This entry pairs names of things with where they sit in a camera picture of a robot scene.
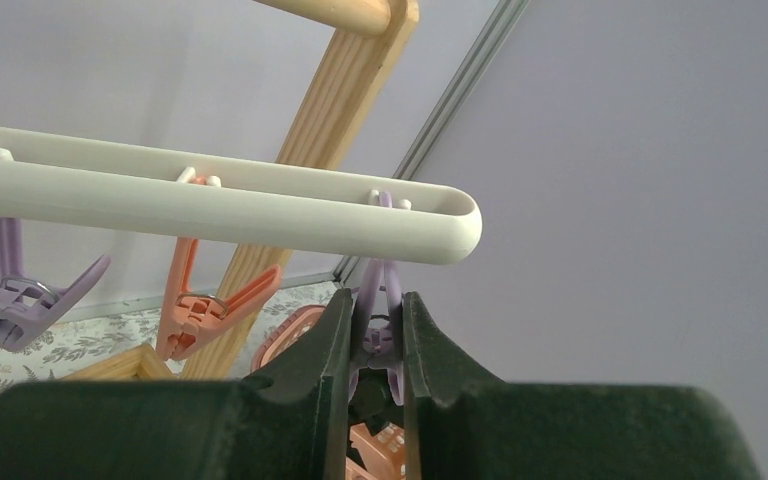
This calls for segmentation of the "purple clothespin end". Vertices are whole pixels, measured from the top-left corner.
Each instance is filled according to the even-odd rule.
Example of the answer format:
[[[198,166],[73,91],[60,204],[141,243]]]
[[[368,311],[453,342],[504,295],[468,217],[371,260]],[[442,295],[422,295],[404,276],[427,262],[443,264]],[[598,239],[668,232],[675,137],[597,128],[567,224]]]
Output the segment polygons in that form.
[[[379,292],[386,294],[386,323],[373,324],[373,310]],[[363,275],[351,315],[349,384],[355,394],[360,371],[384,370],[393,402],[404,404],[403,291],[396,262],[371,259]]]

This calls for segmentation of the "purple clothespin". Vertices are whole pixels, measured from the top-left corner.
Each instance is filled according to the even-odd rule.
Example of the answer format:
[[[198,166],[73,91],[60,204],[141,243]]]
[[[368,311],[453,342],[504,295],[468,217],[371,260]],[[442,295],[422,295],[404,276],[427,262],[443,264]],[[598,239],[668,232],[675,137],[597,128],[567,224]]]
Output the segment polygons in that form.
[[[0,349],[19,352],[68,313],[100,281],[111,263],[103,254],[67,287],[25,275],[22,229],[0,217]]]

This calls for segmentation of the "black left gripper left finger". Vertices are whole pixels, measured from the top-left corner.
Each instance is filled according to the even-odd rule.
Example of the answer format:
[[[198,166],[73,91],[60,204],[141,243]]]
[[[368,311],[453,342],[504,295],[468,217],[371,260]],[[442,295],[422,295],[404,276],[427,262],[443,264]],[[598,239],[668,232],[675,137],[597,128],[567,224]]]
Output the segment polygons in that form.
[[[234,381],[48,381],[0,394],[0,479],[341,479],[353,301]]]

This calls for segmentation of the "pink plastic laundry basket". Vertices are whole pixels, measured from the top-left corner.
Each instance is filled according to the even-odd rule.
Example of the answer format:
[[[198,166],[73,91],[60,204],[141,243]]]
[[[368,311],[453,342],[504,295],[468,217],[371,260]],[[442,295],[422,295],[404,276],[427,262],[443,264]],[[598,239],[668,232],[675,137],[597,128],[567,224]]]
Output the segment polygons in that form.
[[[324,305],[305,305],[296,309],[260,345],[251,371],[279,356],[310,330],[324,311]],[[350,447],[346,458],[346,479],[405,479],[406,453],[404,430],[392,423],[372,435],[363,424],[349,429]]]

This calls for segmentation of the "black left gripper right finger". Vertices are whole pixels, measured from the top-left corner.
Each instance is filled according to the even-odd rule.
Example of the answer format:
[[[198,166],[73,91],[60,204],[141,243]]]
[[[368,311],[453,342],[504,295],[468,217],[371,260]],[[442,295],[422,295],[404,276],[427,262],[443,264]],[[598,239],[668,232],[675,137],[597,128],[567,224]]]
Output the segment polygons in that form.
[[[758,479],[736,421],[689,386],[511,383],[403,301],[411,479]]]

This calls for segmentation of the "black sock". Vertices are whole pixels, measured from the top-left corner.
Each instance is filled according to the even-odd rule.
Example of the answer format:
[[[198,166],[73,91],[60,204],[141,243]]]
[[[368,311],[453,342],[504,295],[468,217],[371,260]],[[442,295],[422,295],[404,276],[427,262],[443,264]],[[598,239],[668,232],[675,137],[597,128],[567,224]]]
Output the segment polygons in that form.
[[[404,426],[403,408],[397,406],[386,369],[363,368],[358,372],[355,392],[348,404],[348,425],[361,425],[371,436],[386,426]]]

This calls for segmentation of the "white plastic clip hanger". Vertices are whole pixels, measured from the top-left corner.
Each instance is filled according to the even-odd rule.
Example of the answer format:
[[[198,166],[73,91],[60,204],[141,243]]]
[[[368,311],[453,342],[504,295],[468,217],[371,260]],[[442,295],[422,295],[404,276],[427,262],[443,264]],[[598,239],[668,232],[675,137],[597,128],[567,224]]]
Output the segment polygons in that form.
[[[0,127],[0,216],[434,265],[477,202],[444,185]]]

